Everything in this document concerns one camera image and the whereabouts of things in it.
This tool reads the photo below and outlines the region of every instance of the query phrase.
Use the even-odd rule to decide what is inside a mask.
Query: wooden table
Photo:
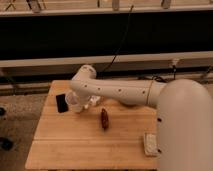
[[[69,81],[53,81],[26,162],[26,169],[156,169],[146,157],[143,134],[156,133],[155,110],[127,107],[103,99],[97,107],[75,114],[57,112],[55,96],[69,90]],[[101,109],[109,115],[103,131]]]

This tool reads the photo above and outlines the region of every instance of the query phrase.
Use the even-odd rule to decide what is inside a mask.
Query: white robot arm
[[[82,66],[71,80],[69,105],[83,110],[91,95],[110,97],[127,105],[157,109],[159,171],[213,171],[213,104],[197,82],[96,80],[90,65]]]

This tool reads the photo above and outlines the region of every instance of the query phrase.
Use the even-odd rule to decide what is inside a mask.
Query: black cable
[[[160,76],[153,76],[153,77],[152,77],[152,80],[155,80],[155,81],[161,82],[161,83],[166,83],[166,80],[163,79],[163,78],[160,77]]]
[[[109,65],[107,65],[107,66],[103,69],[102,72],[105,72],[107,69],[109,69],[109,68],[112,66],[112,64],[114,63],[115,59],[116,59],[117,56],[119,55],[121,48],[123,47],[123,44],[124,44],[124,42],[125,42],[125,40],[126,40],[126,37],[127,37],[127,34],[128,34],[128,32],[129,32],[129,25],[130,25],[130,19],[131,19],[131,14],[132,14],[133,8],[134,8],[134,5],[132,5],[131,8],[130,8],[130,10],[129,10],[129,15],[128,15],[127,24],[126,24],[126,29],[125,29],[123,38],[122,38],[122,40],[121,40],[121,43],[120,43],[120,45],[119,45],[119,48],[118,48],[117,51],[115,52],[115,56],[114,56],[113,60],[110,62]]]

